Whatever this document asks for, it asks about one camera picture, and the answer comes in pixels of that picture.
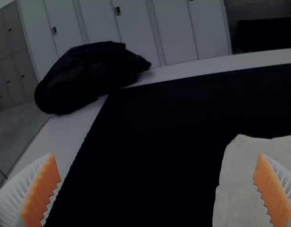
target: black fabric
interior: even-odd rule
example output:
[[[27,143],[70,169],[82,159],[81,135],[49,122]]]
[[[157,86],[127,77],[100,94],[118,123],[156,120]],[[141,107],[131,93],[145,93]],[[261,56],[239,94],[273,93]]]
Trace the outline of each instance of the black fabric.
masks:
[[[243,52],[291,48],[291,18],[243,20],[237,31]]]
[[[37,106],[48,114],[69,114],[137,82],[151,63],[126,50],[125,44],[102,42],[68,50],[35,90]]]
[[[291,64],[111,94],[46,227],[211,226],[223,153],[239,133],[291,134]]]

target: black mat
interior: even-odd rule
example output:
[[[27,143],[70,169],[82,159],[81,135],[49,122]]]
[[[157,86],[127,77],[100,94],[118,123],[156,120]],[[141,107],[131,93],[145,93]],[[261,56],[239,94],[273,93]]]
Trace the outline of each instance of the black mat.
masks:
[[[291,134],[291,64],[111,94],[46,226],[211,226],[223,153],[239,133]]]

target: white cabinet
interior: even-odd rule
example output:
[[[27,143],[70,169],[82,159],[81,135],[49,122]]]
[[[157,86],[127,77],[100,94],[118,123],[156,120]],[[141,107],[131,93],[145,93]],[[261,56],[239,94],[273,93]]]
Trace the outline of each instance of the white cabinet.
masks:
[[[221,0],[189,1],[199,59],[230,54],[227,23]]]
[[[113,7],[109,0],[79,0],[79,3],[91,43],[120,42]]]
[[[55,45],[61,57],[74,46],[83,44],[72,0],[45,0]]]
[[[127,49],[160,66],[145,0],[113,0],[121,41]]]
[[[42,80],[58,60],[43,0],[18,0],[23,28],[38,79]]]
[[[153,4],[166,64],[197,60],[186,0],[153,0]]]

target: white towel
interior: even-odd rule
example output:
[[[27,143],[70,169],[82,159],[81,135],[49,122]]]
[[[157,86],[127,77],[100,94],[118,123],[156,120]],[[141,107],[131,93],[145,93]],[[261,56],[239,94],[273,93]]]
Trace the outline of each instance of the white towel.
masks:
[[[260,153],[291,170],[291,136],[272,140],[238,135],[224,153],[213,213],[213,227],[272,227],[261,194],[253,185]]]

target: white wall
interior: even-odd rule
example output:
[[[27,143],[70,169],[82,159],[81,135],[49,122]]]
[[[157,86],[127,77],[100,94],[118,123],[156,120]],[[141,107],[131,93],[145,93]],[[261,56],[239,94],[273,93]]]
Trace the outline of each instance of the white wall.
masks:
[[[13,2],[14,0],[0,0],[0,8],[8,5],[9,3]]]

